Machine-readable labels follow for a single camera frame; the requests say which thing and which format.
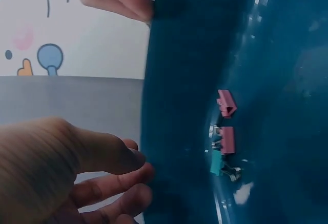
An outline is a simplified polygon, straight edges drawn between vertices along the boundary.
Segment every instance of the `teal fabric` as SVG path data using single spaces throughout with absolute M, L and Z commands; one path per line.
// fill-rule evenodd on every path
M 141 149 L 146 224 L 328 223 L 328 0 L 156 0 Z M 210 173 L 217 89 L 241 179 Z
M 221 169 L 224 167 L 223 161 L 222 161 L 222 154 L 220 151 L 213 150 L 212 151 L 212 162 L 211 162 L 211 168 L 210 172 L 215 174 L 216 176 L 219 176 L 221 173 Z
M 141 118 L 157 172 L 146 223 L 217 223 L 204 138 L 240 1 L 155 0 Z

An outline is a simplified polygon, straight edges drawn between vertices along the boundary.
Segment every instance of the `orange cartoon shape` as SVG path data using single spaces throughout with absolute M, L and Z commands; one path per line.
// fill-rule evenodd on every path
M 28 60 L 26 58 L 23 60 L 23 67 L 18 69 L 17 75 L 18 76 L 32 76 L 33 75 L 30 60 Z

